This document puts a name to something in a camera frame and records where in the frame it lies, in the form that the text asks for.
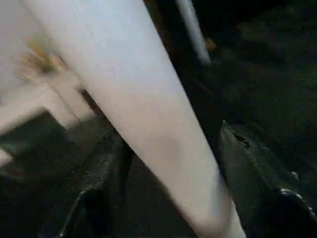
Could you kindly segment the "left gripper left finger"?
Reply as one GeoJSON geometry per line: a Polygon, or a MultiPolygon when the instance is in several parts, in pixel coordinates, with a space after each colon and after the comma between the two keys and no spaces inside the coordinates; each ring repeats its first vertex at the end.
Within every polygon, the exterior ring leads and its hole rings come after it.
{"type": "Polygon", "coordinates": [[[102,139],[91,156],[50,192],[39,238],[117,235],[132,150],[117,134],[102,139]]]}

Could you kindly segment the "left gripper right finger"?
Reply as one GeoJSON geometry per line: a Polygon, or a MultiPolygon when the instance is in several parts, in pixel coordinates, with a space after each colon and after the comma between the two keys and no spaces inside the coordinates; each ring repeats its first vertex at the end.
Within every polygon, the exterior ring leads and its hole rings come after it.
{"type": "Polygon", "coordinates": [[[249,238],[317,235],[317,164],[272,147],[247,127],[222,123],[220,167],[249,238]]]}

